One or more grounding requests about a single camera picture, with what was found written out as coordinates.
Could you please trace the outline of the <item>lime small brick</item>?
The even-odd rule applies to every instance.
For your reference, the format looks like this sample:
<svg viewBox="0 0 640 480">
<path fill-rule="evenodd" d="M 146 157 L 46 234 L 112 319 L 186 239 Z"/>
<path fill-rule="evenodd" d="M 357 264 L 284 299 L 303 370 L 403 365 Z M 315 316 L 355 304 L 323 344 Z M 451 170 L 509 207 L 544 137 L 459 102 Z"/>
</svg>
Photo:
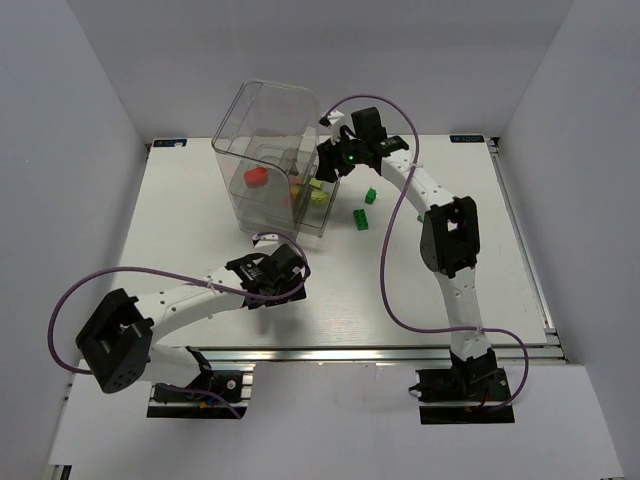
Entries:
<svg viewBox="0 0 640 480">
<path fill-rule="evenodd" d="M 314 190 L 322 190 L 324 186 L 324 182 L 315 178 L 312 178 L 309 181 L 309 185 Z"/>
</svg>

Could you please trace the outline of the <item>lime rounded brick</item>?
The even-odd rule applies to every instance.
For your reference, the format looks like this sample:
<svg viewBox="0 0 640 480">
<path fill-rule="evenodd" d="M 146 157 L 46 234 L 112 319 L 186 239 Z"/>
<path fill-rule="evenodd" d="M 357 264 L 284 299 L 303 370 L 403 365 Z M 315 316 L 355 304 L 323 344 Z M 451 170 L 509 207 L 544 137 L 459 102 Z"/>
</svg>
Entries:
<svg viewBox="0 0 640 480">
<path fill-rule="evenodd" d="M 310 195 L 310 203 L 316 206 L 327 205 L 331 195 L 324 191 L 313 191 Z"/>
</svg>

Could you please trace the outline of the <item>clear plastic drawer cover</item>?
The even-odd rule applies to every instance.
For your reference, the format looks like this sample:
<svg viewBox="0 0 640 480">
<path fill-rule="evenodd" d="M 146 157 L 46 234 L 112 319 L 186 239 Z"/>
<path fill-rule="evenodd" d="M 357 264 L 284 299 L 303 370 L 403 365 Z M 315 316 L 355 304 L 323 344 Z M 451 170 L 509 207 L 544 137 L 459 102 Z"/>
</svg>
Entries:
<svg viewBox="0 0 640 480">
<path fill-rule="evenodd" d="M 248 80 L 211 146 L 239 227 L 298 228 L 316 163 L 319 105 L 304 87 Z"/>
</svg>

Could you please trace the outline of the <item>red rounded brick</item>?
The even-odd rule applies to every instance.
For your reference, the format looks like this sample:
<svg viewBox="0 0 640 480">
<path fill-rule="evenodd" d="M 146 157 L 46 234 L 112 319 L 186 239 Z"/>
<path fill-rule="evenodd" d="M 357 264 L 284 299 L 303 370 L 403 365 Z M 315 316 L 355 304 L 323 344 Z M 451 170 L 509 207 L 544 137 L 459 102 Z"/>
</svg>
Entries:
<svg viewBox="0 0 640 480">
<path fill-rule="evenodd" d="M 243 175 L 247 188 L 261 188 L 269 182 L 269 170 L 265 167 L 255 167 L 248 169 Z"/>
</svg>

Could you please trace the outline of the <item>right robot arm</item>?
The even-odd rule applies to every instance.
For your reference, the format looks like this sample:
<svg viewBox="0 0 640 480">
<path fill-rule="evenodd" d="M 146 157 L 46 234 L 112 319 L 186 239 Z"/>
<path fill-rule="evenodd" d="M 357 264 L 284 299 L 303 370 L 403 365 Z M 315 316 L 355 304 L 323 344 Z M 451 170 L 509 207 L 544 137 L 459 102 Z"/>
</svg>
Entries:
<svg viewBox="0 0 640 480">
<path fill-rule="evenodd" d="M 365 165 L 397 187 L 423 218 L 420 255 L 443 295 L 452 365 L 421 375 L 414 392 L 422 400 L 471 399 L 481 382 L 497 372 L 495 353 L 482 330 L 475 288 L 480 252 L 475 201 L 454 196 L 419 166 L 409 144 L 387 134 L 377 108 L 350 116 L 332 110 L 319 123 L 330 131 L 329 139 L 317 147 L 320 180 L 335 182 Z"/>
</svg>

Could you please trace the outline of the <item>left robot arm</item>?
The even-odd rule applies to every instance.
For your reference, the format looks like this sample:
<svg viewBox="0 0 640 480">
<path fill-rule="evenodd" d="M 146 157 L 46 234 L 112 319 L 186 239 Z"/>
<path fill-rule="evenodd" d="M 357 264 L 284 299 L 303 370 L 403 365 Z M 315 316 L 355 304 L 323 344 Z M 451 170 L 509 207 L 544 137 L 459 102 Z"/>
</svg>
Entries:
<svg viewBox="0 0 640 480">
<path fill-rule="evenodd" d="M 168 347 L 161 339 L 190 324 L 236 310 L 302 300 L 309 269 L 305 257 L 282 244 L 272 253 L 230 260 L 204 278 L 135 296 L 107 293 L 76 337 L 91 374 L 106 394 L 137 381 L 202 388 L 212 369 L 194 347 Z"/>
</svg>

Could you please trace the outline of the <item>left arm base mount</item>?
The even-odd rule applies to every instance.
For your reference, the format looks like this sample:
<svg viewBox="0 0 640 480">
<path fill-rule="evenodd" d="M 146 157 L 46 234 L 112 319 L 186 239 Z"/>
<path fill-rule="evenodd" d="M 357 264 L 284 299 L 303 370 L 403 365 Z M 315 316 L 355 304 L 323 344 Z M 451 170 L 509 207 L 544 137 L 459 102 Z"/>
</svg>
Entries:
<svg viewBox="0 0 640 480">
<path fill-rule="evenodd" d="M 251 397 L 253 374 L 247 368 L 218 368 L 197 349 L 187 351 L 200 369 L 185 387 L 155 384 L 148 418 L 241 420 Z"/>
</svg>

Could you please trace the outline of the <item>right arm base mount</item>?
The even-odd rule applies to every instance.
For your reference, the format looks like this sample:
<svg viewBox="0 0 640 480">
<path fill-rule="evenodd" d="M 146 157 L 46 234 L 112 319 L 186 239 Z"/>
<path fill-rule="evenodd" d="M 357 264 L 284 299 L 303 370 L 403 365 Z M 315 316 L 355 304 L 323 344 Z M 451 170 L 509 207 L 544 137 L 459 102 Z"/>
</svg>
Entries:
<svg viewBox="0 0 640 480">
<path fill-rule="evenodd" d="M 513 424 L 511 406 L 499 407 L 511 397 L 505 371 L 466 384 L 453 368 L 416 371 L 408 393 L 417 399 L 422 425 Z"/>
</svg>

